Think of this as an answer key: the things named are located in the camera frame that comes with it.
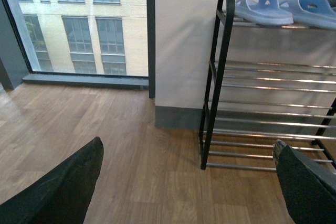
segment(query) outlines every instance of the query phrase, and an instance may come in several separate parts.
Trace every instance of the building facade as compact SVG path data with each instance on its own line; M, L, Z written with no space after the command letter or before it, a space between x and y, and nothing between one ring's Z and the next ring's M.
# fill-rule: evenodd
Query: building facade
M146 0L19 0L42 71L148 76Z

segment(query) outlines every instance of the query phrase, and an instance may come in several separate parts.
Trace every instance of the rack shelf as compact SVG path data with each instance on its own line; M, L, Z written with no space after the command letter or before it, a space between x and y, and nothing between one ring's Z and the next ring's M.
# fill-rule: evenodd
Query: rack shelf
M209 60L203 113L198 136L200 139L201 169L207 166L220 168L238 168L248 170L275 171L269 166L244 166L236 164L208 163L208 156L256 158L271 160L271 155L239 153L210 150L210 147L254 148L271 150L272 145L260 143L241 143L231 141L212 141L214 135L257 137L259 139L283 139L290 141L308 141L309 147L292 146L310 153L323 153L327 159L315 158L316 162L331 164L336 168L336 161L322 141L336 141L336 136L323 136L325 130L335 130L330 125L336 112L336 81L333 66L304 65L278 62L252 62L227 60L231 31L234 27L276 28L276 29L313 29L302 24L289 26L261 26L234 16L235 0L218 0L212 49ZM216 60L217 41L220 23L224 25L219 59ZM245 92L298 92L309 95L331 95L331 106L323 104L296 104L292 102L254 101L253 99L222 99L221 89Z

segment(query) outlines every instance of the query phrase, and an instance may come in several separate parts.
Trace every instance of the baseboard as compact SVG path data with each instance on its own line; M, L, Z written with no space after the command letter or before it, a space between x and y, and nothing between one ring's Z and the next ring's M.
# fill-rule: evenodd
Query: baseboard
M202 109L155 106L155 126L197 130Z

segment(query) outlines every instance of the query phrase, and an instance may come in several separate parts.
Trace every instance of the wooden floor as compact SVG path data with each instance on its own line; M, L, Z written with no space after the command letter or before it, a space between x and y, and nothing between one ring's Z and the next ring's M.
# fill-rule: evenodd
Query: wooden floor
M147 91L22 84L0 91L0 203L95 136L85 223L293 223L276 173L199 169L197 133L154 126Z

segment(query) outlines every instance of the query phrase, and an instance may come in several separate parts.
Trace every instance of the slide sandal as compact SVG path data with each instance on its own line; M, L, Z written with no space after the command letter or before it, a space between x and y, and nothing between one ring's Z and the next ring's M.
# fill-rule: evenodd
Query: slide sandal
M280 0L280 8L293 14L295 22L336 29L336 13L327 0Z
M280 9L278 0L237 0L235 15L261 25L293 23L292 14Z

